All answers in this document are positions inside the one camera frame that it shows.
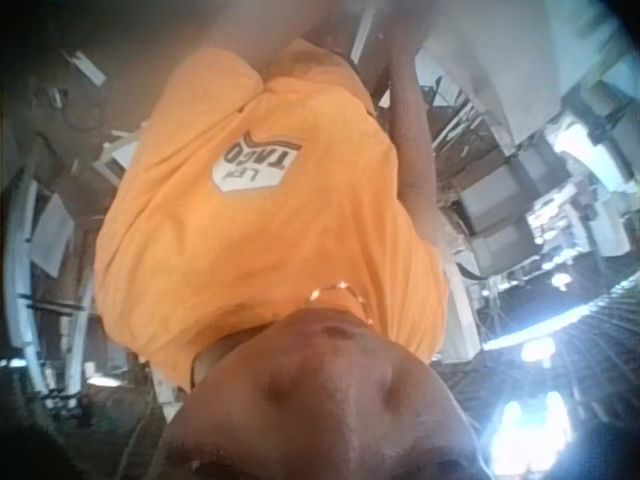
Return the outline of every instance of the person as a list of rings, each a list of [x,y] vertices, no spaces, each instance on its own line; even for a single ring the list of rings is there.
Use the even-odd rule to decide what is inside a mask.
[[[420,22],[394,14],[391,141],[349,64],[296,40],[332,8],[232,2],[100,233],[106,331],[189,392],[158,478],[487,478],[428,367],[448,283]]]

